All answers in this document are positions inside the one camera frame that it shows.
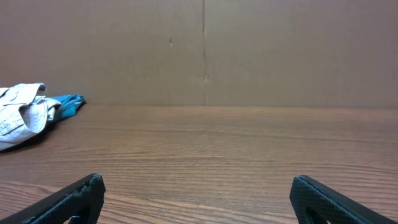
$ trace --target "brown wall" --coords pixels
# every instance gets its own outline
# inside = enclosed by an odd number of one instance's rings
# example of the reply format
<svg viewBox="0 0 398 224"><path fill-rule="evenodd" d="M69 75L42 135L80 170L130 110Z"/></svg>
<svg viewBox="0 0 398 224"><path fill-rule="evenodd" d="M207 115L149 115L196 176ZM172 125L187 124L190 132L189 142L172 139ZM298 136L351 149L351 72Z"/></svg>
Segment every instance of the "brown wall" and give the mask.
<svg viewBox="0 0 398 224"><path fill-rule="evenodd" d="M398 106L396 0L3 0L0 53L89 103Z"/></svg>

